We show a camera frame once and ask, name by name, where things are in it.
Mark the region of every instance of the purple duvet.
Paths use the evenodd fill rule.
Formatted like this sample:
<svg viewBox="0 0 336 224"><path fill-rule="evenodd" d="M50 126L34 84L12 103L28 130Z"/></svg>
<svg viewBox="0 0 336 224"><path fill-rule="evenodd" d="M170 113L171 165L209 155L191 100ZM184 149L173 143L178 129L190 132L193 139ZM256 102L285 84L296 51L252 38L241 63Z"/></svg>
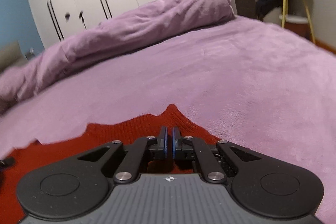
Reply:
<svg viewBox="0 0 336 224"><path fill-rule="evenodd" d="M159 0L6 71L3 104L22 102L1 117L0 158L34 139L73 138L88 122L115 124L174 103L213 135L316 173L325 187L317 216L332 224L335 72L333 55L278 26L234 18L230 0Z"/></svg>

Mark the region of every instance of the circular cap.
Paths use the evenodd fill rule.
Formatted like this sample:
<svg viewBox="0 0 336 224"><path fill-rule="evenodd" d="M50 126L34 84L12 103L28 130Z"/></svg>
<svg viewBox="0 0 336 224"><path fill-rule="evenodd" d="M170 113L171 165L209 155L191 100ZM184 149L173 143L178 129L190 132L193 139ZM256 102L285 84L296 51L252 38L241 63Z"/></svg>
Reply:
<svg viewBox="0 0 336 224"><path fill-rule="evenodd" d="M208 178L211 180L222 180L225 177L225 175L221 172L211 172L208 174Z"/></svg>
<svg viewBox="0 0 336 224"><path fill-rule="evenodd" d="M132 177L132 174L129 173L129 172L120 172L120 173L117 173L115 175L115 178L117 180L121 180L121 181L124 181L124 180L129 180L130 178Z"/></svg>
<svg viewBox="0 0 336 224"><path fill-rule="evenodd" d="M79 179L70 174L55 174L42 180L40 187L48 195L65 196L77 190Z"/></svg>
<svg viewBox="0 0 336 224"><path fill-rule="evenodd" d="M287 174L268 174L260 182L264 190L273 195L291 195L300 187L299 181Z"/></svg>

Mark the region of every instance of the gray headboard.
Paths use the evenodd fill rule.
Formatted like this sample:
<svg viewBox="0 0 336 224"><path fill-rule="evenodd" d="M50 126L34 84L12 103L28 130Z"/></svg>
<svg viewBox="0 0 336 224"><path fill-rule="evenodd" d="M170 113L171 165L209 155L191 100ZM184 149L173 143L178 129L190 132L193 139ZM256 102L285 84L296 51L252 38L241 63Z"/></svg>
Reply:
<svg viewBox="0 0 336 224"><path fill-rule="evenodd" d="M20 66L27 63L21 53L18 41L11 42L0 49L0 73L9 66Z"/></svg>

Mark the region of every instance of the metal pivot screw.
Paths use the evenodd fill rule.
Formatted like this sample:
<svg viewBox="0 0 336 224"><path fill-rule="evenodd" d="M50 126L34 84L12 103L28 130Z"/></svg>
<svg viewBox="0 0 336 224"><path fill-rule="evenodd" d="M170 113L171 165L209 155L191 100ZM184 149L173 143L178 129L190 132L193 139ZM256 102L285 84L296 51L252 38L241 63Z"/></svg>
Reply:
<svg viewBox="0 0 336 224"><path fill-rule="evenodd" d="M222 180L225 178L225 175L221 172L211 172L208 174L208 178L214 181Z"/></svg>
<svg viewBox="0 0 336 224"><path fill-rule="evenodd" d="M129 180L131 177L132 177L132 174L129 172L119 172L115 175L115 178L121 181Z"/></svg>

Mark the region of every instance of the baseboard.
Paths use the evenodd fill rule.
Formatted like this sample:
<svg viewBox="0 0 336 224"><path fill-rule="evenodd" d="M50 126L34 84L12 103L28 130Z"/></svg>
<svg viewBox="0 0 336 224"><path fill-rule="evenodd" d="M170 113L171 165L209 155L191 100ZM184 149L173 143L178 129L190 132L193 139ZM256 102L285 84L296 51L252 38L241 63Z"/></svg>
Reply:
<svg viewBox="0 0 336 224"><path fill-rule="evenodd" d="M328 45L327 43L321 41L321 40L318 40L316 39L316 46L320 47L320 48L323 48L329 52L332 52L333 54L336 54L336 48L335 47L332 47L330 45Z"/></svg>

